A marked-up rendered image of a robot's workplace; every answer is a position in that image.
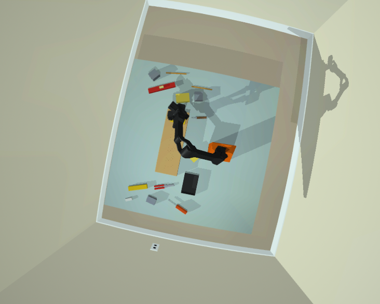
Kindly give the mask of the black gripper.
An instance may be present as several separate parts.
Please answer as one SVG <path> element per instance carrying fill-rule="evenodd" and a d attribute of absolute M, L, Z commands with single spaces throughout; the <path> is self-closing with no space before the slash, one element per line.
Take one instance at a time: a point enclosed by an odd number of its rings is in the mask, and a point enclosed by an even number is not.
<path fill-rule="evenodd" d="M 184 104 L 178 103 L 177 105 L 179 106 L 180 109 L 185 110 L 185 105 Z M 174 123 L 173 123 L 172 127 L 175 128 L 175 124 Z"/>

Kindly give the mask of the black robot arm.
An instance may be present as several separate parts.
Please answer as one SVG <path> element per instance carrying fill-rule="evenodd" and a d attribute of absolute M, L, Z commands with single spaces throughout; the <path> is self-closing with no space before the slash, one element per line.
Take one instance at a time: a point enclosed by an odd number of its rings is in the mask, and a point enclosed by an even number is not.
<path fill-rule="evenodd" d="M 212 154 L 199 150 L 194 145 L 192 145 L 192 143 L 189 140 L 185 139 L 183 136 L 183 123 L 185 119 L 187 120 L 189 115 L 185 110 L 180 109 L 179 106 L 173 101 L 168 108 L 170 110 L 167 113 L 167 119 L 173 120 L 173 123 L 175 124 L 174 142 L 177 145 L 178 152 L 183 158 L 196 157 L 204 160 L 209 160 L 213 164 L 218 165 L 228 157 L 225 147 L 217 146 L 215 152 Z M 181 141 L 187 144 L 183 149 L 181 147 Z"/>

